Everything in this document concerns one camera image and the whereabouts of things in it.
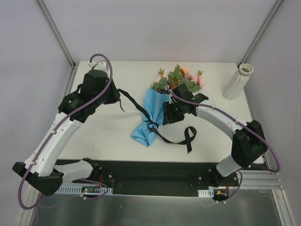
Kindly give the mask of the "blue wrapping paper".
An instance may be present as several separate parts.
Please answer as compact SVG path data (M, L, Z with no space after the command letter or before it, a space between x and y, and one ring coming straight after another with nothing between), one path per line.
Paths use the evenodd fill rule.
M143 121L132 132L131 138L138 143L148 147L157 134L149 128L158 129L163 125L163 103L169 102L168 94L160 94L153 89L147 89L143 109L149 114L149 119L143 114Z

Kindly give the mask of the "black ribbon gold lettering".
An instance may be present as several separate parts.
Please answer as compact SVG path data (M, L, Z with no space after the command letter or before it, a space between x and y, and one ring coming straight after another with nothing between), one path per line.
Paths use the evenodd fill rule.
M143 105L138 104L138 102L125 90L118 90L122 95L124 95L138 111L144 114L149 119L149 114L143 109ZM183 132L183 140L177 140L175 138L175 133L167 130L167 126L159 126L158 129L149 128L151 131L157 134L156 138L161 139L164 143L170 145L183 145L186 147L187 153L192 152L192 141L195 139L197 131L194 127L189 126Z

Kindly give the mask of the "pink artificial flower bunch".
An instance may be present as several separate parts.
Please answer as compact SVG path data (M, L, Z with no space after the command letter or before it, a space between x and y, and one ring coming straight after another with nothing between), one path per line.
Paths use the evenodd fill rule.
M191 74L187 67L176 65L171 71L165 73L164 69L159 69L158 76L151 84L150 88L158 93L166 93L166 83L171 90L185 84L192 93L200 91L205 80L202 77L203 71L198 70L197 74Z

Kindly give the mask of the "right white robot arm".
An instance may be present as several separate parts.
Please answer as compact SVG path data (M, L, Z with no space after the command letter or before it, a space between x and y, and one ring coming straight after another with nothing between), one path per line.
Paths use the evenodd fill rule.
M164 125L182 121L188 113L213 124L232 141L230 155L202 176L204 184L212 187L222 186L228 181L230 174L250 166L266 153L268 147L258 121L240 122L217 109L204 94L194 95L186 85L173 89L171 99L163 103Z

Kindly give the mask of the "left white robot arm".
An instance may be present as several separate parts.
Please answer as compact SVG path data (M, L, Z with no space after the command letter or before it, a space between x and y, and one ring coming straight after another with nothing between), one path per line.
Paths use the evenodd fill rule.
M61 152L101 105L114 104L120 95L111 76L111 64L106 61L90 62L77 89L66 95L58 107L52 127L33 154L24 162L16 162L12 170L44 196L53 195L62 184L85 179L95 183L100 166L89 158L76 163L57 165Z

